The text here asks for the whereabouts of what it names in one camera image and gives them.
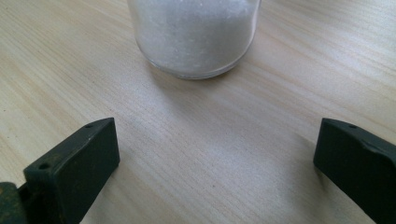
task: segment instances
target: glass jar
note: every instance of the glass jar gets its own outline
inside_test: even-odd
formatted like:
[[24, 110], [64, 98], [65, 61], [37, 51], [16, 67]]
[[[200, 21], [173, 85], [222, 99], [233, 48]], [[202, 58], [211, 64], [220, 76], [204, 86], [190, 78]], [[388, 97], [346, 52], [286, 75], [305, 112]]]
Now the glass jar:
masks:
[[134, 37], [164, 72], [207, 78], [233, 68], [253, 39], [261, 0], [128, 0]]

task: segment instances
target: black object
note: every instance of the black object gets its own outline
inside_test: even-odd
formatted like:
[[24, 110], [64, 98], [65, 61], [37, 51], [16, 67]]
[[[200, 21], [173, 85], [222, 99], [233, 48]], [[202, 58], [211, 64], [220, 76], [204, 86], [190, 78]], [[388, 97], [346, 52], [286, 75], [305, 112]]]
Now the black object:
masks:
[[87, 124], [34, 161], [19, 189], [0, 183], [0, 224], [75, 224], [120, 163], [114, 119]]
[[396, 146], [323, 119], [314, 164], [376, 223], [396, 223]]

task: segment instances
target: wood grain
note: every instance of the wood grain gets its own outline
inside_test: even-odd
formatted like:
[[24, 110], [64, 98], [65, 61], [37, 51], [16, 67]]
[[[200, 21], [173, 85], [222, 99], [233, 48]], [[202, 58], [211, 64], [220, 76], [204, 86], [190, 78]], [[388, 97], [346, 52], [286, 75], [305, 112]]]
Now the wood grain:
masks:
[[246, 58], [151, 66], [126, 1], [0, 1], [0, 181], [116, 120], [121, 164], [82, 223], [373, 223], [312, 163], [323, 117], [396, 144], [396, 2], [264, 0]]

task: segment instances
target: sugar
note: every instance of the sugar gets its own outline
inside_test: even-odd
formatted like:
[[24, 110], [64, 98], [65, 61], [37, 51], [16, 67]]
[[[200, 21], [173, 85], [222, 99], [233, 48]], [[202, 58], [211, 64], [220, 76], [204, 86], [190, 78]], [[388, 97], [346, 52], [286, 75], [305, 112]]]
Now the sugar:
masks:
[[146, 57], [182, 77], [230, 69], [253, 38], [259, 0], [129, 0]]

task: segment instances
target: salt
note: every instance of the salt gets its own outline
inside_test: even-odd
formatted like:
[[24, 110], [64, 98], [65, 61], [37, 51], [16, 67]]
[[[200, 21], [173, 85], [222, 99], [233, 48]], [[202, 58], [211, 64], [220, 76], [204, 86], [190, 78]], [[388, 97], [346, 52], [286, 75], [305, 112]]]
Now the salt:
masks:
[[162, 70], [185, 78], [221, 74], [243, 57], [260, 0], [129, 0], [136, 42]]

